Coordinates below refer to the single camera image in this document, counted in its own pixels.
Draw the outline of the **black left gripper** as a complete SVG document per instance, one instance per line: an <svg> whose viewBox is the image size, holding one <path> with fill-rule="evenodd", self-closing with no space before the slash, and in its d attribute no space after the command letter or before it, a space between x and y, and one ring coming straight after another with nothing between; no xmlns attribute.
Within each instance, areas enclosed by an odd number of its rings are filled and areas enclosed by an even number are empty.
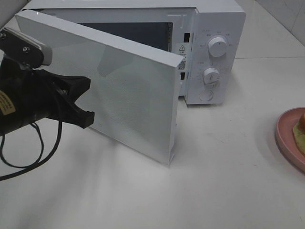
<svg viewBox="0 0 305 229"><path fill-rule="evenodd" d="M87 128L95 112L74 102L90 89L84 76L61 76L34 70L5 56L0 65L1 124L30 124L43 118Z"/></svg>

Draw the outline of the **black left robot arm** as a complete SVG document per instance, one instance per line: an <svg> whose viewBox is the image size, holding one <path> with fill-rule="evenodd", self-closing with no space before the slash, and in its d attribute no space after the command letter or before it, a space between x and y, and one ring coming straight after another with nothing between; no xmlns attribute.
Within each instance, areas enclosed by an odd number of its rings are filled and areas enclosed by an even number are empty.
<svg viewBox="0 0 305 229"><path fill-rule="evenodd" d="M87 128L95 113L82 110L75 102L90 85L84 76L23 68L4 57L0 64L0 133L8 134L44 118Z"/></svg>

